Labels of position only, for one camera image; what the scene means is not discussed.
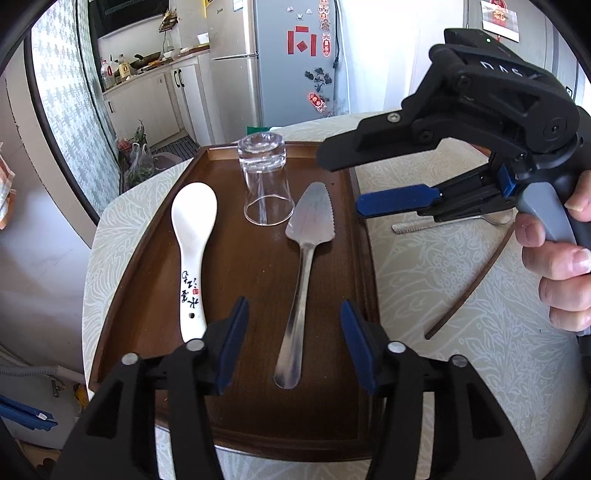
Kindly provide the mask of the person's right hand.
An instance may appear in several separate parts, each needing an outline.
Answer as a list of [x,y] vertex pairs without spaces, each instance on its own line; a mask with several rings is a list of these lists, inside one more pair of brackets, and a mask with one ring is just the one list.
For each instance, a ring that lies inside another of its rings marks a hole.
[[590,250],[546,239],[542,223],[519,213],[515,236],[525,268],[540,277],[540,300],[550,307],[555,327],[572,332],[590,326]]

